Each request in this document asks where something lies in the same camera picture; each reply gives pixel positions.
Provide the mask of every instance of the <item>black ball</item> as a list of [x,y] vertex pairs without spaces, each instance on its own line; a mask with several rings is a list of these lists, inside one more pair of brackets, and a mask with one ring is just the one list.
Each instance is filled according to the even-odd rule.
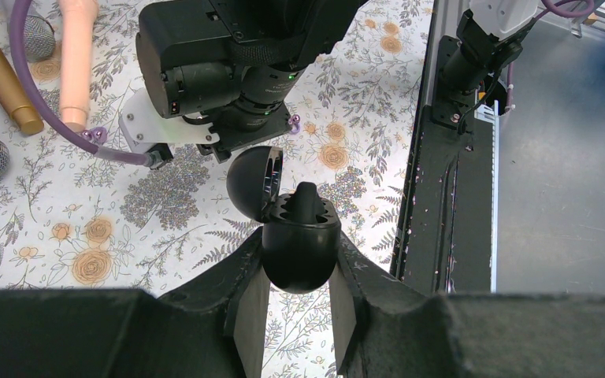
[[294,195],[282,195],[263,226],[265,274],[283,291],[306,294],[332,275],[340,249],[341,224],[329,201],[312,183],[301,183]]
[[265,221],[265,209],[280,191],[284,153],[271,146],[242,152],[228,169],[226,189],[233,205],[254,221]]

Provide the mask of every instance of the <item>floral tablecloth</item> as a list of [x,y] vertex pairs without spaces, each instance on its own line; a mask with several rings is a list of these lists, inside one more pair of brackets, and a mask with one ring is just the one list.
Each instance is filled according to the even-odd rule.
[[[143,80],[135,55],[148,1],[99,1],[91,127],[127,150],[120,108]],[[61,39],[56,2],[34,1]],[[302,131],[284,149],[283,191],[307,180],[334,201],[343,230],[388,269],[410,148],[432,0],[371,0],[346,38],[320,56],[287,98]],[[0,8],[0,45],[9,57]],[[60,54],[31,65],[58,106]],[[22,136],[0,107],[12,167],[0,180],[0,288],[141,287],[153,295],[225,258],[257,227],[228,200],[229,163],[176,146],[160,171],[85,154],[49,126]],[[308,295],[272,289],[264,377],[335,376],[328,287]]]

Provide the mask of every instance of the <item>table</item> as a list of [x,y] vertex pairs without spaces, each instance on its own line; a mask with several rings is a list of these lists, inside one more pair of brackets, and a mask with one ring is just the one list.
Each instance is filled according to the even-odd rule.
[[[117,119],[143,87],[135,55],[147,1],[101,2],[95,25],[91,127],[128,149]],[[58,31],[56,3],[38,11]],[[284,149],[282,191],[304,180],[334,201],[343,230],[388,270],[425,57],[432,1],[372,0],[333,53],[320,56],[287,98],[302,131]],[[0,9],[0,45],[9,56]],[[58,105],[60,54],[31,65]],[[0,180],[0,288],[141,287],[160,295],[226,257],[257,227],[228,200],[229,164],[176,146],[160,171],[92,158],[53,130],[23,137],[0,107],[12,158]],[[263,376],[335,376],[328,287],[272,289]]]
[[605,295],[605,34],[535,25],[514,82],[518,110],[500,131],[497,290]]

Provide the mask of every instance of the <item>black camera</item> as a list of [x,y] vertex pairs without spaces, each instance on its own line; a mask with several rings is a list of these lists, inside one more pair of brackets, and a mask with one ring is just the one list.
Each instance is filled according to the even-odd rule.
[[212,123],[219,162],[291,130],[284,99],[366,0],[177,0],[140,12],[135,48],[163,118]]

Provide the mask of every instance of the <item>purple cable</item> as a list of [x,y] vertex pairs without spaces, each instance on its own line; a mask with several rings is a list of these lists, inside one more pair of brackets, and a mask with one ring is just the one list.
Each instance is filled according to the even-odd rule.
[[96,146],[94,143],[83,139],[80,135],[74,133],[61,122],[47,105],[45,99],[40,95],[37,86],[33,82],[33,78],[29,72],[26,53],[24,52],[24,22],[27,19],[28,9],[29,6],[31,6],[31,3],[32,0],[15,1],[15,6],[13,7],[13,12],[10,16],[10,53],[13,57],[15,72],[22,83],[24,92],[27,94],[36,110],[38,110],[40,116],[69,142],[82,150],[87,151],[89,154],[95,155],[97,158],[121,161],[126,164],[148,166],[151,163],[151,159],[145,154],[134,154],[131,152]]
[[578,12],[570,12],[568,10],[562,10],[559,8],[559,6],[564,6],[565,4],[569,4],[570,2],[575,2],[575,1],[577,1],[577,0],[563,0],[561,2],[556,2],[555,4],[553,4],[553,0],[541,0],[541,2],[546,7],[546,10],[544,10],[542,13],[539,13],[539,16],[535,17],[535,19],[539,20],[541,17],[543,17],[548,12],[551,12],[553,14],[556,14],[560,17],[565,17],[565,18],[586,17],[586,16],[590,16],[590,14],[592,12],[595,12],[595,0],[578,0],[578,1],[582,1],[586,4],[585,8],[583,8],[583,10],[580,10]]

